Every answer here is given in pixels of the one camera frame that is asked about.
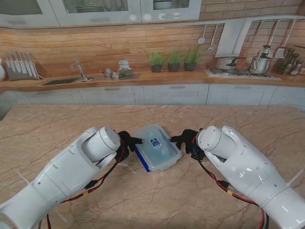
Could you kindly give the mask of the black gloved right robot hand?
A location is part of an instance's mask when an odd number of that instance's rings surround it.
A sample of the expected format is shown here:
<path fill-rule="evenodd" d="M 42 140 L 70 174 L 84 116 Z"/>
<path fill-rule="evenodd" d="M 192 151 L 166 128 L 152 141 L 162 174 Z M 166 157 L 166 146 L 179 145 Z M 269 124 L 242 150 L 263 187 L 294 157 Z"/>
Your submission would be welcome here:
<path fill-rule="evenodd" d="M 185 129 L 181 135 L 172 136 L 169 138 L 169 141 L 175 143 L 176 146 L 181 149 L 182 144 L 185 144 L 186 154 L 193 153 L 193 139 L 197 136 L 198 132 Z"/>

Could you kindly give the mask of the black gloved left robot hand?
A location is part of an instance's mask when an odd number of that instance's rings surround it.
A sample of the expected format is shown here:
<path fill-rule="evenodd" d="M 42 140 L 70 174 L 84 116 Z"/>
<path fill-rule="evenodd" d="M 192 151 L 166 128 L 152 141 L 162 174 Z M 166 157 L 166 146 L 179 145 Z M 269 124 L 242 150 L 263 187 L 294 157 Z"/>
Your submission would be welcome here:
<path fill-rule="evenodd" d="M 134 152 L 137 144 L 140 145 L 145 142 L 142 138 L 132 137 L 127 131 L 120 131 L 118 135 L 121 139 L 121 145 L 117 152 L 121 152 L 123 149 L 125 152 L 127 150 Z"/>

